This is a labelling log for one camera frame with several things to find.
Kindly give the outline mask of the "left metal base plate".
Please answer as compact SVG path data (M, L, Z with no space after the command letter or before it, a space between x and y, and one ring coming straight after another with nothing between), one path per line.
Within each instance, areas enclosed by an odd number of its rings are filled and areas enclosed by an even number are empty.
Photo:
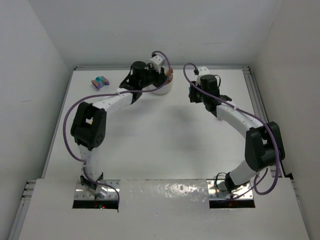
M74 192L74 200L93 201L95 198L100 201L117 201L118 195L114 189L105 185L98 185L96 190L92 190L78 180Z

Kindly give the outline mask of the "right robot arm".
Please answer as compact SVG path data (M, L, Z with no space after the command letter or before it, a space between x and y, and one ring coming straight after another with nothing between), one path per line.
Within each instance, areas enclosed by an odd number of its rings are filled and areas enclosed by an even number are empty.
M231 193L270 166L276 166L275 173L280 173L285 150L277 123L266 123L238 108L229 96L221 95L215 75L203 75L199 82L190 82L188 96L190 102L204 104L208 112L227 122L245 139L244 160L226 174L219 187L222 191Z

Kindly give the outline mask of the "teal purple butterfly lego cluster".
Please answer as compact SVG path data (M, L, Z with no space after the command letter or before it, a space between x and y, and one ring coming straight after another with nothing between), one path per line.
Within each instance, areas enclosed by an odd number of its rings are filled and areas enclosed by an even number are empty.
M109 80L104 76L97 76L95 79L91 80L91 83L97 90L110 85Z

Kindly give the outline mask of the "aluminium frame rail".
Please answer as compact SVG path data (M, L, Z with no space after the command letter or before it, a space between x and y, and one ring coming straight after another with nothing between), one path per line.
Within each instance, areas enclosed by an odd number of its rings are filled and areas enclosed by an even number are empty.
M246 135L262 123L240 70L220 70L229 104L213 115L191 103L184 70L150 60L128 69L74 71L21 240L306 240L288 178L242 208L215 175L241 188Z

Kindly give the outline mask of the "white divided round container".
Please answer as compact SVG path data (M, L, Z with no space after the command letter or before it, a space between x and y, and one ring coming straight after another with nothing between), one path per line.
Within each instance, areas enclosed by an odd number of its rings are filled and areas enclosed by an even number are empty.
M168 94L173 87L173 73L170 76L167 76L168 80L165 82L165 85L158 90L153 90L152 93L155 95L166 95Z

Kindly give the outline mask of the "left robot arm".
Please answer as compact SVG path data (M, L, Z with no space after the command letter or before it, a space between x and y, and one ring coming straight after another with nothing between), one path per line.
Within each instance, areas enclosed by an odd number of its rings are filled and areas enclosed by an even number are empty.
M80 156L75 159L82 163L82 179L86 184L96 185L103 178L96 149L105 140L108 117L135 103L143 93L161 90L168 93L166 86L170 84L172 76L173 69L164 68L162 63L154 60L149 63L135 61L116 92L103 95L95 103L81 99L74 104L76 113L70 134L80 151Z

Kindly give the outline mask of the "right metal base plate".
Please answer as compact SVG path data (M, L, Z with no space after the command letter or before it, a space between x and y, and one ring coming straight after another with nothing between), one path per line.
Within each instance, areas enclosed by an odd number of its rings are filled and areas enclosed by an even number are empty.
M236 201L248 201L253 200L253 191L251 190L251 184L245 183L238 188L233 189L231 192L224 190L224 179L209 179L207 182L208 197L211 201L224 201L224 200L236 200Z

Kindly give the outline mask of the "orange brown lego piece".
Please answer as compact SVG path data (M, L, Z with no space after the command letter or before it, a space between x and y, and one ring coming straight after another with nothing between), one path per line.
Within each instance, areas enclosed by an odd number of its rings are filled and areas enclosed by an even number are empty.
M170 69L165 73L165 75L166 75L167 77L169 77L172 73L173 73L173 69L170 68Z

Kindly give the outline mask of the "metal base plate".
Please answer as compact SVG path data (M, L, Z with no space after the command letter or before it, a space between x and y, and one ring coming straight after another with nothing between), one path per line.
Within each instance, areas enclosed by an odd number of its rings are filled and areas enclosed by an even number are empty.
M251 184L245 183L238 188L233 189L231 192L224 190L224 179L209 179L207 182L208 197L211 201L224 201L224 200L236 200L236 201L248 201L253 200L253 191L251 190Z
M92 190L78 180L74 192L74 200L93 201L95 198L100 201L117 201L118 195L114 189L105 185L98 185L96 190Z

